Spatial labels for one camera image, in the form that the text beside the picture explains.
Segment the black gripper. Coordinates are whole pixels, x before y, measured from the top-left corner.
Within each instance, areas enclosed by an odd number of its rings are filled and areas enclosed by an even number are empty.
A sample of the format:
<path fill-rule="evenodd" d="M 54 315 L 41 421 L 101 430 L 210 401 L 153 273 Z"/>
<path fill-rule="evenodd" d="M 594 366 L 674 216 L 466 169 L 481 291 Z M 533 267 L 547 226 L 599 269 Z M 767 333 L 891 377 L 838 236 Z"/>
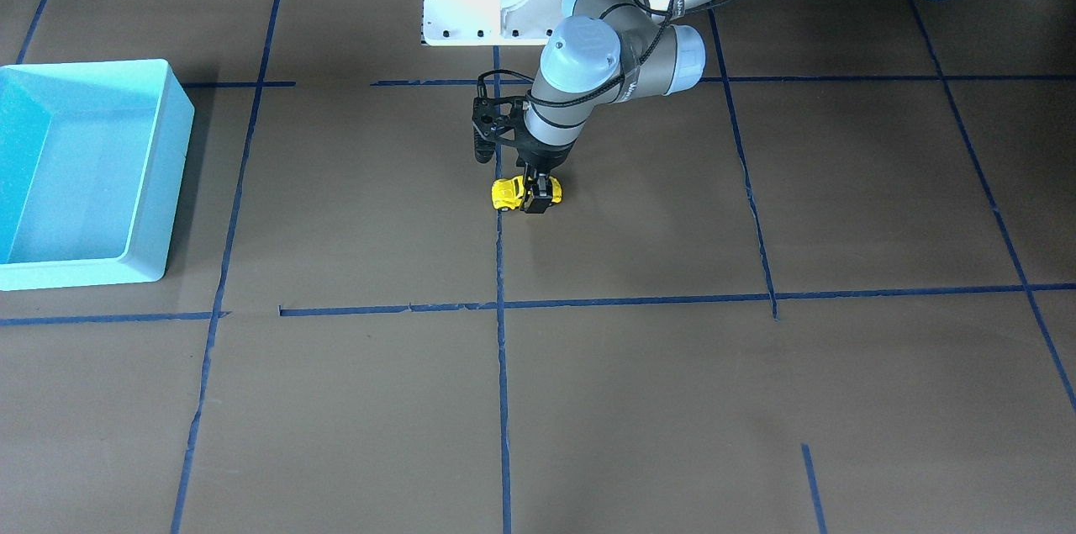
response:
<path fill-rule="evenodd" d="M 490 98 L 479 94 L 475 97 L 475 159 L 484 165 L 493 158 L 496 145 L 514 147 L 516 166 L 524 169 L 521 209 L 526 214 L 542 214 L 562 200 L 560 182 L 550 174 L 554 167 L 567 160 L 574 143 L 553 145 L 533 136 L 525 121 L 524 102 L 521 96 Z"/>

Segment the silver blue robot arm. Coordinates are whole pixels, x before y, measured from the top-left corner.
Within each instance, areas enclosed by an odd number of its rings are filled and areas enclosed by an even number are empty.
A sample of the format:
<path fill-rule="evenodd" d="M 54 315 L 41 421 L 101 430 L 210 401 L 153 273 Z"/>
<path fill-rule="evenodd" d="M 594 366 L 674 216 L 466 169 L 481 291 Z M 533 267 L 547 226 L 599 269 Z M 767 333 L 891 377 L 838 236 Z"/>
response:
<path fill-rule="evenodd" d="M 669 96 L 700 81 L 706 48 L 699 31 L 679 23 L 731 0 L 562 0 L 562 20 L 523 96 L 492 98 L 477 79 L 477 161 L 497 146 L 516 150 L 521 174 L 497 180 L 499 211 L 541 214 L 562 200 L 555 167 L 568 158 L 596 106 Z"/>

